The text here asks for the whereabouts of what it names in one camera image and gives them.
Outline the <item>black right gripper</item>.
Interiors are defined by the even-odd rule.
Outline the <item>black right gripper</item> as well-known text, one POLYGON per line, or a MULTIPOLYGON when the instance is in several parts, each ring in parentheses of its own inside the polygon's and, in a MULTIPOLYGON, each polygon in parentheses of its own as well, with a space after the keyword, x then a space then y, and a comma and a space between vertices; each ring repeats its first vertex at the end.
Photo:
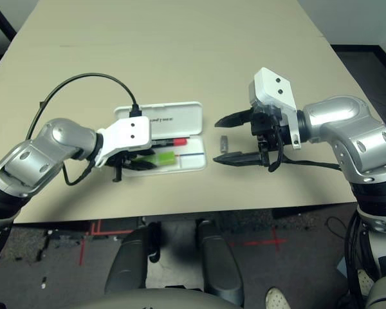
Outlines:
POLYGON ((230 166, 279 167, 284 158, 284 146, 291 144, 289 127, 280 125, 281 120, 282 114, 278 108, 258 107, 221 118, 214 127, 237 127, 250 121, 251 133, 257 137, 259 153, 225 153, 213 158, 213 161, 230 166))

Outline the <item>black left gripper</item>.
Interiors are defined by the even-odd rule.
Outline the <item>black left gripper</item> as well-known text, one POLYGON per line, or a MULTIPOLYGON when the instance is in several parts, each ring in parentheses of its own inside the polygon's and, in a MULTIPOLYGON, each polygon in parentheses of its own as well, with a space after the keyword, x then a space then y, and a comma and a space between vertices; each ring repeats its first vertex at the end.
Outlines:
MULTIPOLYGON (((138 152, 139 158, 150 158, 156 153, 153 149, 145 149, 138 152)), ((115 171, 113 182, 122 181, 122 170, 128 169, 132 171, 148 171, 157 168, 157 165, 145 160, 136 161, 137 154, 129 151, 121 151, 107 159, 105 166, 112 167, 115 171)))

